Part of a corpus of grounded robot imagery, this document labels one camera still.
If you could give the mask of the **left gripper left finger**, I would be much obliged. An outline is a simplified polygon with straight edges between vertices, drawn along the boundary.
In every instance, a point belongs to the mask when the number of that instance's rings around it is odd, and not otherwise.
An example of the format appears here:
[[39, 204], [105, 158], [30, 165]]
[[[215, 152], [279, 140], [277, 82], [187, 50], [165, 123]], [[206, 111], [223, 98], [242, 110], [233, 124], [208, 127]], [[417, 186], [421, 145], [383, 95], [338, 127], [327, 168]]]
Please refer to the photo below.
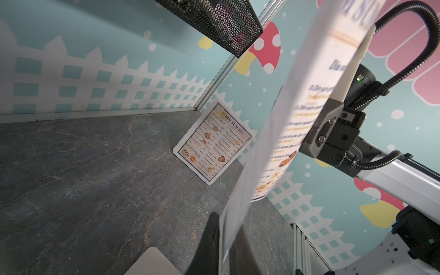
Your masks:
[[220, 261], [220, 216], [212, 212], [186, 275], [218, 275]]

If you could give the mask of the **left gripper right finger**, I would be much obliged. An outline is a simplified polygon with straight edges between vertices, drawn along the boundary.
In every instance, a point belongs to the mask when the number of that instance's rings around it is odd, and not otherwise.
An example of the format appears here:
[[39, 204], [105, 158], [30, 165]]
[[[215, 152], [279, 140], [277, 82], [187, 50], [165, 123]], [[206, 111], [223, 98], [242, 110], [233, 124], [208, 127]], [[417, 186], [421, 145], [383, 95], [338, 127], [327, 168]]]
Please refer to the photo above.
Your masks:
[[229, 251], [231, 275], [262, 275], [242, 226]]

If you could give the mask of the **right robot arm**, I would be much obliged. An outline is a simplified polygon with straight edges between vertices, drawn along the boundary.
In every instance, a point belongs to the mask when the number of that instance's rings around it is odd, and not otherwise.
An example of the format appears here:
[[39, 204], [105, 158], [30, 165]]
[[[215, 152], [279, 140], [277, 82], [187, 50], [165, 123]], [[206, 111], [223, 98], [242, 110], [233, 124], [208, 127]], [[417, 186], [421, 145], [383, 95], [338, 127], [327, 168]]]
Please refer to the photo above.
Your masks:
[[[424, 21], [428, 40], [421, 54], [385, 83], [361, 65], [372, 36], [405, 12]], [[409, 77], [435, 52], [440, 43], [440, 21], [421, 1], [401, 3], [374, 18], [355, 56], [346, 67], [335, 91], [310, 130], [300, 151], [367, 182], [406, 203], [391, 231], [365, 256], [336, 275], [437, 275], [440, 272], [440, 175], [415, 161], [411, 154], [389, 154], [359, 136], [364, 109]]]

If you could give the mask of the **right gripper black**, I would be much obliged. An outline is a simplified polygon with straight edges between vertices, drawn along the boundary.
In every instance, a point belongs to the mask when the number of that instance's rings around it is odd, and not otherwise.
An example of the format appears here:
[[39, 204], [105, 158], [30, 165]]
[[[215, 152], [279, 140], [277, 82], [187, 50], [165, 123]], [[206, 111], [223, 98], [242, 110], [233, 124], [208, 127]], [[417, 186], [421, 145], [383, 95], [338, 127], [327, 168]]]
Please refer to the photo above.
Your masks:
[[364, 112], [344, 108], [342, 102], [328, 99], [299, 151], [339, 167], [359, 136], [365, 118]]

